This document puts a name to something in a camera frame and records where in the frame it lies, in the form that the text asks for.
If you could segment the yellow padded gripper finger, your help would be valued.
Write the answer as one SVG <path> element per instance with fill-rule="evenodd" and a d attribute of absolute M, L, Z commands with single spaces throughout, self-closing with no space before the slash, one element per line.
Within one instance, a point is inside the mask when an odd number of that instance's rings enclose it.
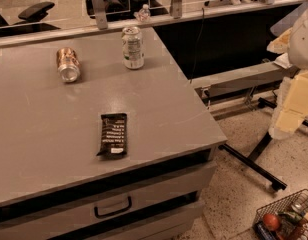
<path fill-rule="evenodd" d="M 268 133 L 276 140 L 289 138 L 307 116 L 308 71 L 301 71 L 293 79 L 283 78 Z"/>
<path fill-rule="evenodd" d="M 291 28 L 284 31 L 280 36 L 278 36 L 276 39 L 269 43 L 269 45 L 267 46 L 267 50 L 276 54 L 286 53 L 288 50 L 291 32 Z"/>

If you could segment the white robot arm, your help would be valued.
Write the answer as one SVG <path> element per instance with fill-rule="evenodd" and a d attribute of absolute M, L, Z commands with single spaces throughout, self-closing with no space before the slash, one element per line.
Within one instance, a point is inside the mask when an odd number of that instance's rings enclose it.
<path fill-rule="evenodd" d="M 270 42 L 267 50 L 299 69 L 293 78 L 284 77 L 268 129 L 273 139 L 292 136 L 308 116 L 308 7 L 292 27 Z"/>

